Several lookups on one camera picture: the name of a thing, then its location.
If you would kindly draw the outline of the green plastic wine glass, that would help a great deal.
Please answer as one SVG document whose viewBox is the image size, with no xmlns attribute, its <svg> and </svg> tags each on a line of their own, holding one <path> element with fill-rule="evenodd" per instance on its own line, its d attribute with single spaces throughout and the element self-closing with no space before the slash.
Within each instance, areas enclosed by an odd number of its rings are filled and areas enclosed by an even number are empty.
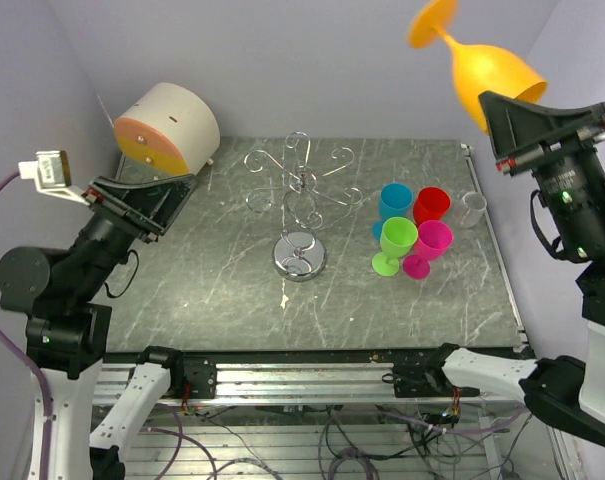
<svg viewBox="0 0 605 480">
<path fill-rule="evenodd" d="M 382 226 L 380 249 L 372 258 L 374 271 L 390 277 L 398 273 L 400 260 L 411 250 L 418 238 L 416 225 L 406 217 L 391 217 Z"/>
</svg>

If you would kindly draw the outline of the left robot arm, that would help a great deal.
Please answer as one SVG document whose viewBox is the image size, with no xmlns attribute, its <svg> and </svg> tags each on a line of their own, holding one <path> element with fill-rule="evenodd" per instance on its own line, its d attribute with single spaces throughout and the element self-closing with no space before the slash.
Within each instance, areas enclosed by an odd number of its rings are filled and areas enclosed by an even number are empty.
<svg viewBox="0 0 605 480">
<path fill-rule="evenodd" d="M 85 189 L 71 187 L 66 198 L 92 211 L 74 243 L 16 247 L 1 258 L 0 306 L 27 318 L 19 354 L 36 385 L 31 478 L 123 478 L 132 440 L 155 404 L 184 389 L 182 353 L 150 346 L 104 424 L 91 425 L 112 315 L 95 296 L 135 242 L 168 231 L 196 185 L 186 174 L 138 184 L 99 177 Z"/>
</svg>

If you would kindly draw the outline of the clear wine glass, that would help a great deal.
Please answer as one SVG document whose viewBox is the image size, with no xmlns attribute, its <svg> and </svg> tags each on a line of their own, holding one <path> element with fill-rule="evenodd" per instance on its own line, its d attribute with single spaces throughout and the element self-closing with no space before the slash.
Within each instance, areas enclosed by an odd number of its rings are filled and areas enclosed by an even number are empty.
<svg viewBox="0 0 605 480">
<path fill-rule="evenodd" d="M 481 193 L 468 192 L 464 194 L 458 206 L 458 225 L 461 228 L 475 226 L 482 219 L 486 207 L 487 201 Z"/>
</svg>

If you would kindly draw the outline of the orange plastic wine glass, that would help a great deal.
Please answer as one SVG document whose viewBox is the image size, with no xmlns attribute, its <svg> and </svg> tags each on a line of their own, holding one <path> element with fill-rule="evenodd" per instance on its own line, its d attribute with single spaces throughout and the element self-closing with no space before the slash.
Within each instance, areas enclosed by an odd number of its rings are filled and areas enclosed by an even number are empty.
<svg viewBox="0 0 605 480">
<path fill-rule="evenodd" d="M 548 82 L 522 58 L 504 48 L 487 44 L 464 44 L 448 32 L 458 10 L 456 0 L 432 0 L 413 18 L 407 42 L 423 49 L 436 39 L 448 46 L 452 79 L 459 102 L 483 133 L 488 132 L 479 96 L 487 91 L 511 99 L 536 103 Z"/>
</svg>

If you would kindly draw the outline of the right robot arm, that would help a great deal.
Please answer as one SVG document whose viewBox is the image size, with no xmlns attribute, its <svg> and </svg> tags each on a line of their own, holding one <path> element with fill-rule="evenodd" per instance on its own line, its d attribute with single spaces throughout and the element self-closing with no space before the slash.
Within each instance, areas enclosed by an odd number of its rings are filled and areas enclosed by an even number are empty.
<svg viewBox="0 0 605 480">
<path fill-rule="evenodd" d="M 488 91 L 479 103 L 497 170 L 531 176 L 528 208 L 546 210 L 556 229 L 549 238 L 531 218 L 532 239 L 506 265 L 543 291 L 540 315 L 560 301 L 551 268 L 578 266 L 584 339 L 578 355 L 525 360 L 446 343 L 424 369 L 424 387 L 437 396 L 470 387 L 508 397 L 546 425 L 605 448 L 605 170 L 597 151 L 605 102 L 552 108 Z"/>
</svg>

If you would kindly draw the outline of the pink plastic wine glass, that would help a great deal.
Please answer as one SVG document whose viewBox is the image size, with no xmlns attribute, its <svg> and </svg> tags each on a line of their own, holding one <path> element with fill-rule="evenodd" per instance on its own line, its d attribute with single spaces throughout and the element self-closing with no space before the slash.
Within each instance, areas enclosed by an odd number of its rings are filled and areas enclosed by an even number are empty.
<svg viewBox="0 0 605 480">
<path fill-rule="evenodd" d="M 410 278 L 425 279 L 431 272 L 430 263 L 441 257 L 453 244 L 454 233 L 439 220 L 427 220 L 418 227 L 418 238 L 413 253 L 402 264 L 403 271 Z"/>
</svg>

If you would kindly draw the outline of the red plastic wine glass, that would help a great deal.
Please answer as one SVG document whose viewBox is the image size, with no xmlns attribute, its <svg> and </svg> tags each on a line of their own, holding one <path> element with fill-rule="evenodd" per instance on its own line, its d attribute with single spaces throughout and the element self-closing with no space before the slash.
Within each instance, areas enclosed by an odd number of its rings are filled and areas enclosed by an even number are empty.
<svg viewBox="0 0 605 480">
<path fill-rule="evenodd" d="M 428 220 L 440 220 L 450 209 L 451 198 L 439 187 L 423 188 L 413 207 L 413 218 L 417 226 Z"/>
</svg>

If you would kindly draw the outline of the blue plastic wine glass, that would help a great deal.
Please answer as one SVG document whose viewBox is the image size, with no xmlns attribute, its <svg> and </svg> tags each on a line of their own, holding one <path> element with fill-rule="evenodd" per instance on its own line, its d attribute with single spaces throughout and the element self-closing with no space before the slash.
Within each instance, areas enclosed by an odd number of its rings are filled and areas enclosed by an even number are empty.
<svg viewBox="0 0 605 480">
<path fill-rule="evenodd" d="M 384 223 L 392 217 L 405 217 L 413 203 L 412 191 L 402 183 L 385 185 L 379 196 L 378 213 L 380 219 L 372 226 L 372 235 L 380 240 Z"/>
</svg>

